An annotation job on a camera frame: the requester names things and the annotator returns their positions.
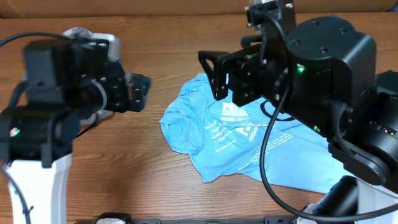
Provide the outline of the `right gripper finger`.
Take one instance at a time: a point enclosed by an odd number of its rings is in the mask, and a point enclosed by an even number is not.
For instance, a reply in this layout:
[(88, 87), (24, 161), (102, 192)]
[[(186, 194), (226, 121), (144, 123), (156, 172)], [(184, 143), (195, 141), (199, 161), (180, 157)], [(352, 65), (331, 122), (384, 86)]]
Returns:
[(262, 35), (249, 35), (241, 38), (241, 47), (248, 48), (251, 44), (256, 44), (261, 46), (262, 44)]
[(213, 96), (222, 100), (228, 95), (229, 73), (225, 66), (228, 64), (229, 52), (199, 51), (198, 60), (207, 74)]

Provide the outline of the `light blue printed t-shirt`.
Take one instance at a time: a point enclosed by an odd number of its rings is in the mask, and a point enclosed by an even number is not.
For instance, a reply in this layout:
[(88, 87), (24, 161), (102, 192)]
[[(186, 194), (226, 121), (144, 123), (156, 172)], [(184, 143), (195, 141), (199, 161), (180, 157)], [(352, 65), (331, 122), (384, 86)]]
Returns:
[[(263, 98), (238, 107), (232, 96), (216, 101), (208, 78), (199, 74), (186, 82), (160, 119), (171, 150), (187, 154), (203, 182), (222, 175), (261, 179), (260, 150), (269, 124), (271, 103)], [(325, 138), (297, 120), (279, 114), (266, 147), (268, 182), (327, 193), (348, 171), (328, 152)]]

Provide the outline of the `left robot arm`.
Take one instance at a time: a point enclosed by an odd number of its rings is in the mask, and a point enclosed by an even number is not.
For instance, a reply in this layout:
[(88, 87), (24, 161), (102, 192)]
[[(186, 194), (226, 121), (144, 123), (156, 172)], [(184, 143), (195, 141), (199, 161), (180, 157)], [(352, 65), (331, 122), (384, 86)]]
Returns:
[(124, 71), (104, 39), (59, 37), (24, 48), (27, 78), (1, 112), (2, 171), (15, 223), (65, 223), (73, 141), (100, 111), (139, 112), (151, 80)]

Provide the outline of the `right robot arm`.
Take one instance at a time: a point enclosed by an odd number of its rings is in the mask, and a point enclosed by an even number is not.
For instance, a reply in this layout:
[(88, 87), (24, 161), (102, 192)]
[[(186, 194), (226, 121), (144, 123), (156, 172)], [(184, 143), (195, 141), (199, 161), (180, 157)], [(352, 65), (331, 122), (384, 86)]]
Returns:
[(326, 138), (349, 172), (301, 210), (274, 197), (287, 222), (396, 223), (397, 74), (376, 73), (375, 40), (336, 16), (298, 24), (250, 12), (248, 22), (261, 34), (243, 37), (241, 50), (198, 54), (215, 99), (265, 98)]

